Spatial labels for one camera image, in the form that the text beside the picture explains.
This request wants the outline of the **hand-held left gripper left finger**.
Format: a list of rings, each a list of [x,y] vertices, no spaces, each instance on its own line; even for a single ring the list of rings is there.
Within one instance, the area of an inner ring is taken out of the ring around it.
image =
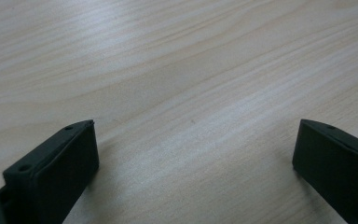
[[[3,172],[9,224],[62,224],[99,169],[94,122],[71,124]]]

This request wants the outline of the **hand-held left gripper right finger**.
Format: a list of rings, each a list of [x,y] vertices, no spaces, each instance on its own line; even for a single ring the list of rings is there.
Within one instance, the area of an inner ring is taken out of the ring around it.
[[[358,138],[337,127],[302,119],[294,169],[349,224],[358,224]]]

